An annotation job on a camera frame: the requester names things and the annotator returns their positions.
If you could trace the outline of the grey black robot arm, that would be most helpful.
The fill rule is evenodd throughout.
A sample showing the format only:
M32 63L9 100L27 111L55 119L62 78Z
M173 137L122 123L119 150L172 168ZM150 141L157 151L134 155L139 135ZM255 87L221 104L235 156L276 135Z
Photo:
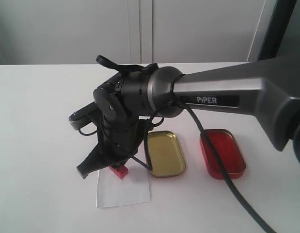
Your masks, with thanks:
M97 62L116 74L98 86L94 101L69 118L80 131L96 125L98 144L77 166L89 173L124 165L153 128L153 118L172 118L184 108L255 116L274 148L293 141L300 163L300 56L278 57L237 66L184 74L157 64Z

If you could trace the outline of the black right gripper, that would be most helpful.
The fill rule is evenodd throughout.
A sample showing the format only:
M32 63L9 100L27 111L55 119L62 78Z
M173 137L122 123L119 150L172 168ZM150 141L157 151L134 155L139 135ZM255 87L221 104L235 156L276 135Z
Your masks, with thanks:
M96 114L96 123L97 136L102 136L102 142L77 166L77 172L83 179L105 167L124 165L129 159L135 160L143 167L151 167L148 149L145 149L146 163L135 157L138 147L151 130L150 120L133 117L121 124L108 121L103 114Z

